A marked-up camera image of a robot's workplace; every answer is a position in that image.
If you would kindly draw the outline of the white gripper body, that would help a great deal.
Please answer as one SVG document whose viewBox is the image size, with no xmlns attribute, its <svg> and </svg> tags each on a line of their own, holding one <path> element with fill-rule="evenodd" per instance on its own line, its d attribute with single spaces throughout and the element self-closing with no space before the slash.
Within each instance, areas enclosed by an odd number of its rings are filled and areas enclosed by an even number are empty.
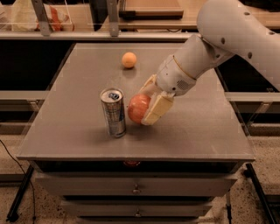
<svg viewBox="0 0 280 224">
<path fill-rule="evenodd" d="M 196 79 L 182 69 L 174 55 L 169 55 L 157 70 L 156 83 L 163 91 L 181 96 L 196 84 Z"/>
</svg>

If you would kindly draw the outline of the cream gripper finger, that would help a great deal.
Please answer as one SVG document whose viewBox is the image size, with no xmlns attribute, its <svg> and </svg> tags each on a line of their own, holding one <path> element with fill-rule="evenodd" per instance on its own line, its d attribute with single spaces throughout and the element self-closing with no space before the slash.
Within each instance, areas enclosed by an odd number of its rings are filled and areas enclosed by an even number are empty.
<svg viewBox="0 0 280 224">
<path fill-rule="evenodd" d="M 152 95 L 157 90 L 157 76 L 153 74 L 140 88 L 139 94 Z"/>
<path fill-rule="evenodd" d="M 174 94 L 165 91 L 160 94 L 153 94 L 150 99 L 149 107 L 141 120 L 141 124 L 150 126 L 156 123 L 169 111 L 173 102 Z"/>
</svg>

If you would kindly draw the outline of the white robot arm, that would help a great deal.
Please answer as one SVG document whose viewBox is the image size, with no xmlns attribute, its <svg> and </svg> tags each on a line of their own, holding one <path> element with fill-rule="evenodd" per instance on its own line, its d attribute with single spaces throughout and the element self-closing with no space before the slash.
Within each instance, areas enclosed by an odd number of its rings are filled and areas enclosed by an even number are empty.
<svg viewBox="0 0 280 224">
<path fill-rule="evenodd" d="M 237 55 L 280 88 L 280 35 L 262 25 L 238 0 L 207 0 L 197 16 L 198 33 L 169 55 L 140 89 L 151 100 L 140 123 L 152 125 L 207 70 Z"/>
</svg>

